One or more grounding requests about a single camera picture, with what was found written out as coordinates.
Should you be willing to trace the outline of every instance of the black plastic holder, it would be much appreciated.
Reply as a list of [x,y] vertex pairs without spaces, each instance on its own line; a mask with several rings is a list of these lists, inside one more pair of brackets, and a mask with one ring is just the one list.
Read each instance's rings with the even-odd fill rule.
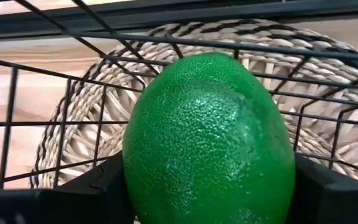
[[[343,114],[358,109],[358,101],[346,101],[331,98],[333,94],[345,89],[358,89],[358,79],[350,83],[329,82],[323,80],[312,80],[308,78],[298,78],[295,74],[311,57],[315,58],[336,58],[343,62],[358,66],[358,52],[328,52],[323,50],[300,50],[289,49],[281,47],[264,47],[252,44],[240,43],[226,43],[214,42],[204,40],[189,40],[179,39],[170,36],[154,37],[142,35],[124,35],[118,34],[116,30],[112,29],[108,23],[92,11],[81,0],[73,0],[80,9],[82,9],[90,18],[96,21],[106,33],[94,33],[78,30],[71,30],[65,27],[57,20],[48,16],[25,0],[16,0],[19,4],[38,15],[40,18],[55,26],[64,35],[72,36],[77,41],[94,50],[101,58],[110,61],[118,68],[122,69],[125,74],[133,76],[138,82],[145,87],[144,83],[138,78],[140,77],[155,77],[158,71],[153,68],[153,65],[169,65],[169,62],[162,62],[156,60],[146,60],[138,54],[137,50],[133,48],[132,43],[136,42],[154,42],[154,43],[168,43],[172,49],[177,53],[178,57],[182,58],[183,54],[180,45],[197,45],[205,47],[218,47],[222,49],[229,49],[233,52],[233,57],[238,58],[241,50],[251,50],[260,52],[275,52],[280,54],[301,55],[303,60],[296,66],[288,76],[271,75],[266,73],[254,73],[256,77],[273,78],[282,81],[275,90],[270,91],[272,95],[286,95],[299,98],[310,99],[307,104],[303,105],[299,112],[281,111],[283,114],[298,116],[298,127],[296,130],[294,152],[296,154],[296,184],[295,194],[291,204],[290,212],[288,214],[287,223],[296,224],[346,224],[358,223],[358,180],[354,180],[345,175],[332,171],[333,164],[338,163],[349,166],[358,170],[358,166],[336,159],[335,152],[338,141],[339,130],[341,124],[350,123],[358,125],[358,121],[352,121],[343,118]],[[89,43],[84,37],[115,39],[120,41],[127,50],[131,51],[136,58],[122,57],[122,55],[105,54],[97,47]],[[132,72],[120,64],[121,61],[144,63],[151,71],[151,73]],[[0,60],[0,66],[9,67],[12,70],[11,87],[9,89],[9,102],[7,107],[6,121],[0,122],[0,127],[5,127],[4,142],[2,147],[2,158],[0,168],[0,223],[133,223],[135,220],[135,213],[129,202],[126,186],[122,170],[122,154],[117,153],[114,156],[97,158],[89,161],[82,161],[76,164],[69,164],[61,166],[57,164],[56,167],[37,170],[25,174],[6,177],[7,155],[9,152],[9,140],[11,135],[11,128],[14,126],[60,126],[65,130],[66,126],[74,124],[97,124],[98,125],[98,139],[100,138],[100,129],[102,124],[126,124],[128,121],[103,121],[102,117],[98,121],[67,121],[68,103],[60,105],[63,107],[62,121],[13,121],[13,105],[16,95],[17,79],[21,70],[31,72],[38,72],[45,75],[66,78],[67,89],[65,97],[69,98],[72,94],[71,86],[74,82],[92,83],[94,85],[103,86],[103,95],[101,99],[101,107],[104,108],[104,97],[106,95],[107,87],[120,88],[123,90],[141,92],[142,90],[132,89],[119,85],[112,85],[93,80],[87,76],[74,77],[63,73],[43,70],[39,68],[29,67],[17,63],[11,63]],[[332,88],[331,91],[322,95],[301,95],[297,93],[287,93],[280,91],[283,84],[287,81],[314,83],[319,85],[326,85]],[[313,114],[304,113],[305,108],[316,103],[317,101],[329,101],[341,103],[344,105],[351,105],[348,109],[340,112],[337,118],[328,118],[324,116],[316,116]],[[302,154],[297,151],[297,145],[300,135],[300,125],[302,118],[323,119],[326,121],[336,122],[336,130],[334,134],[333,148],[331,156],[320,157],[312,154]],[[96,143],[95,155],[97,155],[99,140]],[[63,151],[63,141],[60,141],[58,147],[58,161]],[[324,167],[312,162],[306,157],[317,158],[328,161],[328,167]],[[104,161],[101,165],[95,166],[98,161]],[[44,190],[4,190],[4,183],[29,178],[34,175],[44,174],[47,172],[59,173],[60,170],[69,167],[79,166],[83,164],[93,164],[93,169],[87,173],[58,186],[58,175],[55,175],[53,183],[54,189]]]

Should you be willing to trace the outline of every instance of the wire rack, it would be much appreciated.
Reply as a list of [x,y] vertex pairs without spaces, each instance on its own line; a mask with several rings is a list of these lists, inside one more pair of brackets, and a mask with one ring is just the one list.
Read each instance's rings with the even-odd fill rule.
[[[179,38],[174,38],[169,35],[167,35],[165,37],[151,37],[151,36],[144,36],[144,35],[119,34],[114,29],[112,29],[106,22],[104,22],[102,20],[102,18],[100,18],[94,11],[91,10],[90,7],[88,7],[81,0],[72,0],[79,8],[84,10],[90,17],[92,17],[106,31],[105,33],[82,32],[82,31],[77,31],[77,30],[70,30],[69,27],[65,27],[65,26],[61,25],[61,23],[59,23],[52,17],[48,16],[46,12],[38,9],[37,7],[35,7],[31,3],[29,3],[28,1],[25,1],[25,0],[15,0],[15,1],[18,2],[19,4],[21,4],[22,6],[24,6],[25,8],[27,8],[28,10],[32,11],[36,15],[42,17],[46,21],[49,21],[51,24],[53,24],[57,28],[59,28],[61,30],[62,35],[68,35],[68,36],[74,38],[75,40],[81,42],[83,45],[87,46],[89,49],[95,51],[101,58],[104,58],[104,59],[110,61],[112,64],[119,67],[123,73],[132,76],[135,80],[137,80],[139,83],[141,83],[143,88],[141,90],[138,90],[138,89],[128,88],[128,87],[124,87],[124,86],[113,85],[110,83],[99,82],[96,80],[92,80],[87,76],[74,77],[71,75],[66,75],[64,73],[53,72],[53,71],[49,71],[49,70],[39,69],[39,68],[35,68],[35,67],[30,67],[30,66],[26,66],[26,65],[21,65],[21,64],[17,64],[17,63],[11,63],[11,62],[0,60],[0,66],[11,68],[11,84],[10,84],[10,88],[9,88],[9,101],[7,104],[7,117],[6,117],[5,122],[0,122],[0,127],[5,127],[3,147],[2,147],[2,158],[1,158],[1,165],[0,165],[0,190],[4,189],[4,183],[6,183],[6,182],[23,179],[23,178],[29,178],[33,175],[44,174],[47,172],[54,172],[56,174],[53,183],[54,183],[55,187],[58,187],[58,173],[61,169],[66,169],[69,167],[79,166],[79,165],[83,165],[83,164],[93,164],[93,167],[96,167],[97,162],[107,160],[107,162],[103,163],[100,166],[97,166],[98,167],[97,169],[93,169],[93,170],[87,172],[83,177],[72,180],[63,186],[58,187],[58,189],[61,190],[58,192],[48,191],[48,190],[34,191],[35,193],[33,192],[31,194],[26,193],[26,191],[23,191],[22,193],[21,193],[21,191],[0,192],[0,197],[2,197],[1,195],[4,195],[4,192],[7,192],[5,196],[7,196],[7,195],[9,196],[8,198],[10,200],[10,204],[14,203],[14,202],[26,204],[28,202],[26,200],[20,201],[19,200],[20,198],[26,199],[26,197],[27,198],[34,197],[34,198],[37,198],[37,200],[38,200],[40,198],[53,198],[53,197],[57,197],[57,195],[58,195],[60,198],[67,199],[67,203],[69,203],[70,205],[74,205],[75,203],[79,203],[79,201],[76,201],[73,198],[76,196],[76,192],[81,189],[82,185],[81,186],[76,185],[76,190],[74,192],[71,192],[71,194],[62,193],[62,192],[64,192],[65,189],[72,189],[73,184],[78,184],[79,180],[83,181],[85,179],[91,178],[92,176],[94,177],[97,174],[103,173],[104,172],[103,166],[114,166],[114,167],[120,166],[121,162],[116,157],[113,158],[114,156],[102,157],[102,158],[97,157],[98,148],[99,148],[99,139],[100,139],[100,134],[101,134],[101,126],[103,124],[126,124],[128,122],[128,121],[114,121],[114,122],[113,121],[103,121],[103,108],[104,108],[104,104],[105,104],[104,99],[106,97],[106,90],[109,87],[113,87],[113,88],[118,88],[118,89],[122,89],[122,90],[142,92],[142,90],[145,88],[145,83],[139,77],[155,77],[158,75],[158,71],[156,71],[156,69],[153,67],[153,65],[167,66],[170,64],[170,62],[144,59],[137,52],[137,50],[132,47],[132,44],[134,42],[168,43],[172,46],[173,50],[177,53],[179,58],[182,58],[183,54],[180,51],[178,44],[229,49],[233,52],[233,56],[236,59],[238,58],[239,52],[241,50],[271,52],[271,53],[280,53],[280,54],[288,54],[288,55],[302,55],[303,60],[291,71],[291,73],[288,76],[271,75],[271,74],[266,74],[266,73],[255,73],[254,75],[256,77],[271,78],[271,79],[277,79],[277,80],[282,81],[281,84],[279,84],[279,86],[276,87],[276,89],[270,91],[271,95],[293,96],[293,97],[305,98],[305,99],[310,100],[308,103],[304,104],[301,107],[299,112],[281,111],[282,114],[289,114],[292,116],[299,117],[298,127],[296,129],[295,142],[294,142],[294,146],[293,146],[293,150],[298,155],[304,156],[304,157],[313,157],[313,158],[329,161],[329,166],[328,166],[329,169],[332,169],[334,163],[339,163],[342,165],[350,166],[353,169],[358,170],[358,166],[355,166],[354,164],[350,164],[348,162],[344,162],[342,160],[335,158],[339,129],[340,129],[341,125],[345,124],[345,123],[358,125],[358,121],[353,121],[353,120],[348,120],[348,119],[343,118],[344,113],[358,109],[358,101],[347,101],[347,100],[339,100],[339,99],[335,99],[335,98],[330,98],[330,96],[332,96],[333,94],[335,94],[339,91],[343,91],[346,89],[357,89],[358,90],[358,79],[354,80],[353,82],[350,82],[350,83],[339,83],[339,82],[329,82],[329,81],[324,81],[324,80],[312,80],[312,79],[308,79],[308,78],[294,77],[295,74],[299,71],[299,69],[301,69],[302,66],[308,60],[310,60],[311,57],[336,58],[336,59],[346,61],[348,63],[352,63],[352,64],[358,66],[358,54],[350,54],[350,53],[342,53],[342,52],[318,52],[318,51],[311,51],[311,50],[288,49],[288,48],[281,48],[281,47],[264,47],[261,45],[252,45],[252,44],[238,44],[238,43],[213,42],[213,41],[193,40],[193,39],[179,39]],[[122,57],[122,56],[117,56],[114,54],[106,54],[102,50],[98,49],[96,46],[94,46],[93,44],[91,44],[87,40],[85,40],[84,37],[94,37],[94,38],[101,38],[101,39],[118,40],[123,46],[125,46],[129,51],[131,51],[131,53],[134,54],[136,56],[136,58]],[[120,61],[143,63],[150,69],[150,71],[152,71],[152,73],[150,74],[150,73],[140,73],[140,72],[130,71],[130,70],[126,69],[124,66],[122,66],[120,64]],[[63,107],[62,121],[35,121],[35,122],[33,122],[33,121],[12,121],[13,108],[14,108],[14,102],[15,102],[15,97],[16,97],[17,79],[18,79],[18,76],[19,76],[21,70],[27,70],[27,71],[31,71],[31,72],[41,73],[41,74],[45,74],[45,75],[49,75],[49,76],[53,76],[53,77],[65,78],[67,80],[66,91],[65,91],[66,99],[70,98],[70,96],[72,94],[75,94],[75,92],[73,92],[71,87],[76,82],[77,83],[92,83],[94,85],[101,85],[103,87],[103,95],[102,95],[102,99],[101,99],[102,113],[101,113],[101,116],[99,117],[99,120],[98,121],[67,121],[67,110],[68,110],[69,101],[66,100],[64,103],[64,107]],[[297,94],[297,93],[289,93],[289,92],[280,91],[281,87],[284,86],[284,84],[288,81],[332,86],[332,87],[335,87],[335,89],[333,89],[332,91],[326,92],[323,95],[305,95],[305,94]],[[351,105],[351,107],[346,110],[342,110],[339,113],[339,116],[337,118],[329,118],[329,117],[325,117],[325,116],[316,116],[313,114],[304,113],[305,108],[307,108],[308,106],[311,106],[312,104],[314,104],[318,101],[335,102],[335,103],[340,103],[340,104],[344,104],[344,105]],[[321,156],[316,156],[316,155],[311,155],[311,154],[304,154],[304,153],[300,153],[297,151],[299,135],[300,135],[300,131],[301,131],[301,123],[302,123],[303,118],[323,119],[326,121],[336,122],[333,148],[331,150],[330,157],[321,157]],[[75,164],[64,165],[64,166],[62,166],[58,162],[57,166],[53,167],[53,168],[49,168],[49,169],[45,169],[45,170],[37,170],[37,171],[33,171],[33,172],[28,172],[25,174],[6,177],[7,155],[9,152],[9,140],[10,140],[10,136],[11,136],[11,128],[12,127],[14,127],[14,126],[58,126],[62,130],[60,132],[61,136],[60,136],[60,142],[59,142],[58,153],[57,153],[57,161],[60,161],[60,158],[62,157],[62,151],[63,151],[64,130],[65,130],[66,126],[77,125],[77,124],[97,124],[98,125],[94,159],[78,162]],[[111,174],[111,175],[118,175],[118,172],[119,171],[113,172],[113,174]],[[85,185],[83,185],[83,187],[87,188],[87,190],[89,190],[90,192],[92,190],[101,188],[100,186],[98,187],[98,184],[92,185],[91,187],[89,184],[85,184]],[[81,199],[84,200],[84,198],[87,200],[94,200],[95,203],[99,203],[101,200],[99,197],[90,197],[90,196],[81,194]],[[125,199],[116,195],[115,200],[124,201]],[[34,214],[34,212],[35,213],[38,212],[38,214],[40,214],[39,212],[40,212],[41,208],[38,206],[38,204],[37,204],[37,206],[34,206],[34,204],[30,201],[31,200],[29,200],[28,204],[26,204],[26,206],[25,206],[26,208],[28,208],[27,215],[12,216],[12,214],[10,214],[10,217],[14,218],[16,221],[17,221],[17,219],[20,220],[21,218],[25,217],[25,219],[27,221],[30,220],[29,223],[31,223],[31,221],[33,221],[33,219],[32,219],[33,215],[31,215],[31,211],[33,212],[33,214]],[[127,209],[130,211],[129,206],[130,205],[125,205],[125,206],[116,208],[116,212],[114,212],[114,214],[117,216],[120,216],[120,212],[122,212],[123,210]],[[62,208],[63,208],[63,205],[60,205],[60,206],[56,205],[55,208],[53,209],[53,211],[56,213],[59,213],[58,210],[62,209]],[[89,213],[90,210],[97,214],[101,213],[100,211],[96,211],[93,208],[87,208],[87,210],[81,211],[81,209],[79,209],[78,207],[77,207],[77,210],[75,211],[75,213],[77,213],[77,214],[80,214],[81,212]],[[43,215],[47,216],[46,214],[50,215],[50,213],[51,213],[51,211],[49,210],[48,212],[43,213]],[[72,220],[73,217],[69,217],[69,215],[64,215],[62,213],[59,213],[59,214],[60,214],[59,223],[63,223],[63,221],[66,223],[73,222],[73,220]],[[76,220],[84,222],[84,220],[87,220],[87,218],[84,217],[83,215],[78,215]]]

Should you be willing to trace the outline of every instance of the woven straw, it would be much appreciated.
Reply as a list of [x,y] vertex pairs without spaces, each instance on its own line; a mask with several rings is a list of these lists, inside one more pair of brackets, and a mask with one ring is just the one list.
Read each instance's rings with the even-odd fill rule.
[[[224,42],[242,42],[265,46],[291,47],[319,51],[349,52],[358,54],[354,47],[323,36],[312,30],[295,29],[272,21],[260,19],[230,20],[214,23],[191,22],[189,24],[168,24],[151,30],[148,35],[165,36],[199,40],[216,40]],[[178,59],[177,54],[169,44],[131,42],[139,53],[149,60],[173,62]],[[179,45],[184,56],[203,52],[220,51],[233,55],[226,49],[211,47],[197,47]],[[109,55],[132,57],[135,56],[122,45],[117,45]],[[276,53],[240,51],[239,61],[253,72],[288,75],[302,60],[302,56],[283,55]],[[120,62],[128,70],[153,74],[142,63]],[[162,71],[162,66],[154,66]],[[311,58],[294,76],[297,78],[311,78],[332,82],[349,83],[358,79],[358,63],[337,59]],[[115,85],[142,89],[141,83],[130,75],[126,75],[110,61],[99,59],[85,73],[85,78],[112,83]],[[152,77],[138,77],[148,85]],[[268,90],[274,90],[282,81],[269,78],[259,78]],[[305,95],[321,95],[334,87],[317,84],[287,82],[280,91],[301,93]],[[101,111],[101,95],[103,87],[91,83],[74,82],[71,85],[67,121],[97,121]],[[108,88],[104,121],[127,121],[132,107],[140,93]],[[358,90],[343,90],[332,96],[335,99],[358,101]],[[309,99],[290,96],[274,95],[273,99],[282,111],[297,112],[300,106]],[[66,99],[57,106],[51,121],[61,121],[62,111]],[[306,114],[337,118],[339,112],[347,105],[340,103],[319,101],[305,109]],[[294,142],[298,118],[283,115],[290,133],[290,141]],[[346,113],[344,119],[358,120],[358,110]],[[303,118],[301,124],[298,150],[307,154],[329,157],[332,148],[333,134],[336,123],[332,121]],[[124,124],[103,125],[99,145],[98,157],[114,155],[122,148]],[[61,165],[72,164],[93,159],[96,144],[97,125],[68,125],[66,126]],[[60,127],[48,126],[42,136],[37,151],[37,158],[33,170],[43,170],[55,167],[60,139]],[[342,124],[337,147],[337,159],[358,165],[358,126]],[[319,164],[328,165],[326,161],[311,159]],[[63,184],[91,169],[91,164],[63,169],[60,171],[58,183]],[[333,169],[352,178],[358,179],[358,170],[335,163]],[[31,177],[30,185],[35,188],[50,188],[53,185],[55,173],[36,175]]]

